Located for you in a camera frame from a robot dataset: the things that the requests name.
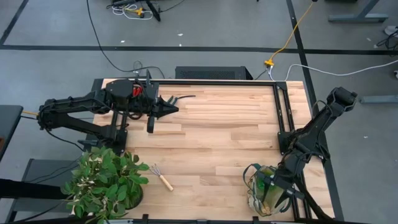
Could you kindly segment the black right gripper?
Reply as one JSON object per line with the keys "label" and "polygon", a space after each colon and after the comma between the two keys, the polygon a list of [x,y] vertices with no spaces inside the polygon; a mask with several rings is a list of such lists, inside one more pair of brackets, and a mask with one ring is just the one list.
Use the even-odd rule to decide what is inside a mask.
{"label": "black right gripper", "polygon": [[290,208],[292,196],[302,200],[305,198],[304,193],[295,189],[293,178],[281,174],[276,167],[261,167],[256,172],[256,177],[264,184],[263,203],[271,196],[272,186],[277,186],[284,191],[275,205],[276,208]]}

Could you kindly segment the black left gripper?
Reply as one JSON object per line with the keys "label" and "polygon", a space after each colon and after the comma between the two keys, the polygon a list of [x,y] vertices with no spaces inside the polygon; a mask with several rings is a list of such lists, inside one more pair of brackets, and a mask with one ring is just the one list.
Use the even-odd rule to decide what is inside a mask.
{"label": "black left gripper", "polygon": [[148,117],[147,119],[147,132],[154,132],[155,121],[163,116],[167,116],[172,113],[179,112],[179,108],[176,106],[178,101],[177,97],[171,96],[168,100],[164,100],[161,96],[158,97],[159,86],[158,84],[153,84],[146,82],[144,87],[145,96],[145,107],[144,114]]}

